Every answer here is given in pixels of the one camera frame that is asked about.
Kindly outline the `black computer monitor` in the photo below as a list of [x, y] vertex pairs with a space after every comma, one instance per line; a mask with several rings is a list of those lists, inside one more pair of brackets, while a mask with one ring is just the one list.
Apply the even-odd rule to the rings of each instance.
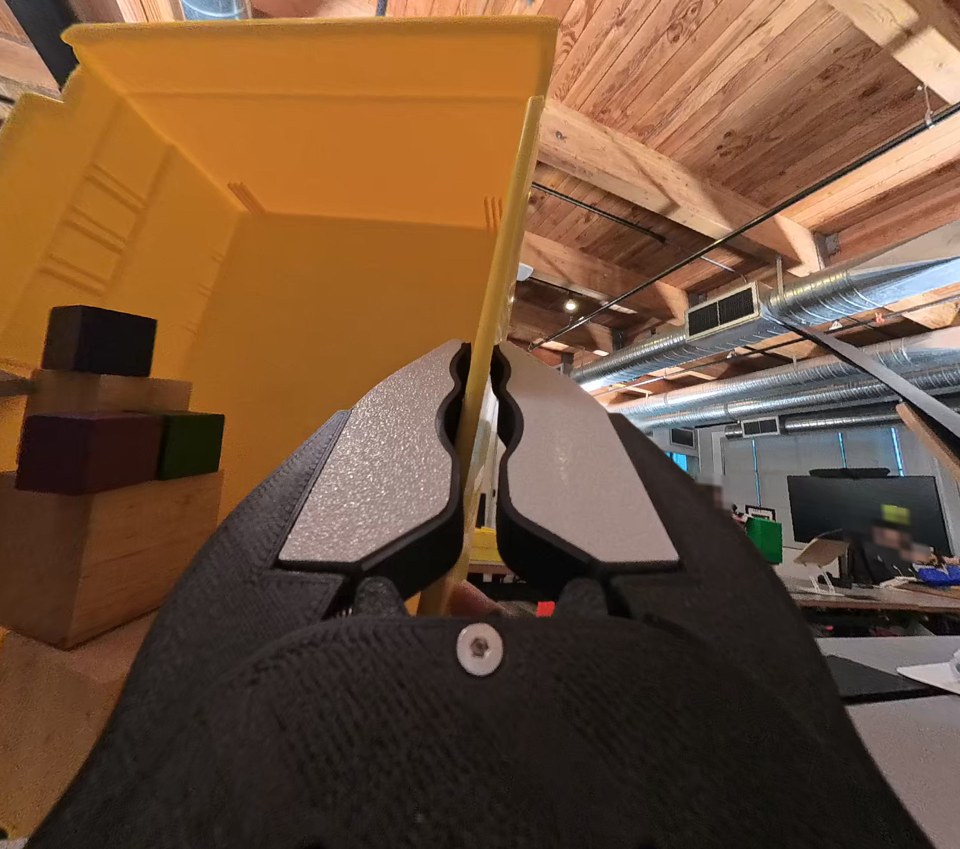
[[909, 531], [918, 543], [953, 553], [933, 476], [789, 475], [787, 491], [791, 531], [799, 543], [828, 533], [869, 537], [873, 528], [891, 523], [896, 529]]

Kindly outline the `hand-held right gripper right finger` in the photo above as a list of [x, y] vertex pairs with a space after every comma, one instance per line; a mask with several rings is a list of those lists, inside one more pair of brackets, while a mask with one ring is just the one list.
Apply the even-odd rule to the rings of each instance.
[[570, 377], [504, 343], [493, 353], [496, 544], [549, 601], [573, 580], [674, 572], [681, 558], [611, 415]]

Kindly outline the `yellow plastic box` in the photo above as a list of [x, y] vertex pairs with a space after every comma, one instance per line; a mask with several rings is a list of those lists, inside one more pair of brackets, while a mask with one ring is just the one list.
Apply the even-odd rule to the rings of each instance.
[[2, 129], [2, 369], [49, 315], [156, 321], [150, 375], [222, 411], [220, 507], [337, 399], [474, 341], [553, 23], [77, 26], [58, 100]]

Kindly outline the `green box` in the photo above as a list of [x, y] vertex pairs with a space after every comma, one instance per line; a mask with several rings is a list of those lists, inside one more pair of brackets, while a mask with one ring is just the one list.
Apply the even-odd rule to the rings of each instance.
[[768, 564], [777, 566], [783, 563], [784, 531], [780, 522], [758, 515], [749, 515], [745, 521], [745, 531], [751, 543]]

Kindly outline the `black desk mat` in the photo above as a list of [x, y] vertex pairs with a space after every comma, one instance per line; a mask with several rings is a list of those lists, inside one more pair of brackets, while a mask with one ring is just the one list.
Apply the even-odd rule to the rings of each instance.
[[838, 656], [824, 657], [838, 695], [847, 706], [922, 699], [935, 696], [930, 687], [899, 673], [876, 669]]

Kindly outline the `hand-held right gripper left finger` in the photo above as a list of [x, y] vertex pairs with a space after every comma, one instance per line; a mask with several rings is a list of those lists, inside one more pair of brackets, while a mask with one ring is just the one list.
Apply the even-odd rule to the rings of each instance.
[[348, 411], [297, 503], [276, 566], [424, 591], [462, 552], [453, 445], [472, 346], [451, 339], [400, 368]]

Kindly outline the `white printed paper sheet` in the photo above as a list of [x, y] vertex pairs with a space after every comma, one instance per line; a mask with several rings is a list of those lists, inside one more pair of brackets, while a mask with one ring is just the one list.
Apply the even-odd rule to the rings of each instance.
[[958, 696], [960, 651], [955, 650], [945, 661], [902, 665], [896, 669], [898, 675], [948, 694]]

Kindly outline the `black vent grille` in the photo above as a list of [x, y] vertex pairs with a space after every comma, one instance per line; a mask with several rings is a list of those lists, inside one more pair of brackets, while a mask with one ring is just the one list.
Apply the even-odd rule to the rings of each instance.
[[689, 340], [700, 340], [732, 331], [759, 318], [762, 291], [755, 281], [690, 307], [685, 314]]

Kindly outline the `pile of wooden cubes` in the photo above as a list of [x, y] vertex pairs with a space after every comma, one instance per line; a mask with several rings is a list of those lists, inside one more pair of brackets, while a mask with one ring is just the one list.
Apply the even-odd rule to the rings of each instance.
[[216, 523], [225, 417], [152, 377], [157, 321], [51, 309], [1, 492], [2, 838], [47, 815]]

